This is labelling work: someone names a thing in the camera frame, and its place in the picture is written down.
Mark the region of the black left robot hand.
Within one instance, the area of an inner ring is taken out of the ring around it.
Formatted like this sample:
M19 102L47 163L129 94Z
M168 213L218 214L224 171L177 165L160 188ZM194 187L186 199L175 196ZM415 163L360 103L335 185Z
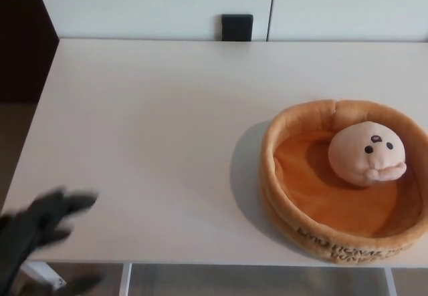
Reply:
M71 228L60 223L85 212L98 195L91 190L67 193L64 187L39 195L15 213L1 216L1 294L8 295L20 267L36 250L66 240Z

